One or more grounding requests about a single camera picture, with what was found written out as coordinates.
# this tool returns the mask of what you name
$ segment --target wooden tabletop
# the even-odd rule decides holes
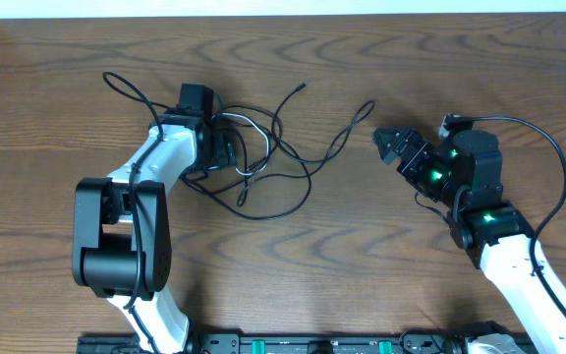
[[[171,192],[168,286],[194,320],[246,333],[487,320],[523,331],[370,134],[414,125],[434,139],[448,112],[506,114],[543,127],[566,153],[566,14],[0,21],[0,351],[72,352],[83,333],[132,332],[71,276],[76,184],[126,162],[151,120],[104,84],[105,70],[170,105],[181,83],[199,82],[229,102],[274,109],[311,80],[281,113],[285,138],[306,158],[377,102],[288,218],[247,221],[180,184]],[[498,134],[504,196],[536,226],[562,188],[553,149],[510,123],[478,127]],[[246,136],[256,158],[263,142]],[[300,171],[278,154],[268,169]],[[235,178],[228,170],[208,183]],[[243,210],[284,210],[306,187],[264,182]],[[566,204],[541,241],[566,284]]]

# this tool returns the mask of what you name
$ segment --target white backdrop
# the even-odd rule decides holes
[[[566,0],[0,0],[0,19],[566,12]]]

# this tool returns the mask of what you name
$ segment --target wood grain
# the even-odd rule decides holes
[[[408,124],[432,138],[447,112],[508,114],[543,127],[566,153],[566,14],[0,21],[0,352],[72,352],[81,333],[131,331],[70,271],[76,184],[126,161],[150,121],[105,86],[104,70],[167,104],[180,83],[201,82],[227,101],[273,109],[311,80],[282,114],[286,139],[306,157],[321,156],[362,103],[377,101],[289,218],[245,221],[172,191],[169,286],[196,321],[248,333],[485,320],[523,331],[379,160],[370,134]],[[485,128],[502,144],[506,197],[537,224],[561,188],[554,152],[523,128]],[[248,140],[256,156],[262,142]],[[281,156],[268,168],[299,170]],[[244,209],[283,210],[305,187],[257,186]],[[566,205],[542,242],[566,284]]]

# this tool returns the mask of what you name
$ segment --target wooden table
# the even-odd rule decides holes
[[[200,82],[274,109],[311,80],[281,114],[307,158],[377,101],[291,217],[246,221],[183,186],[172,191],[169,286],[198,322],[386,333],[495,320],[523,331],[370,134],[414,125],[433,139],[448,112],[507,114],[543,127],[566,153],[566,15],[0,21],[0,351],[72,352],[82,333],[132,331],[71,276],[76,184],[124,163],[151,119],[103,83],[105,70],[167,104],[181,83]],[[479,127],[499,135],[505,197],[536,226],[561,191],[554,151],[516,125]],[[247,136],[256,157],[262,141]],[[268,168],[300,171],[280,155]],[[283,210],[306,185],[266,182],[244,210]],[[542,243],[566,284],[566,205]]]

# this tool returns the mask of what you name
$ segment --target green connector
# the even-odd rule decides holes
[[[264,340],[253,340],[253,354],[265,354]]]
[[[392,353],[394,353],[392,351],[392,342],[389,341],[379,342],[379,354],[392,354]]]

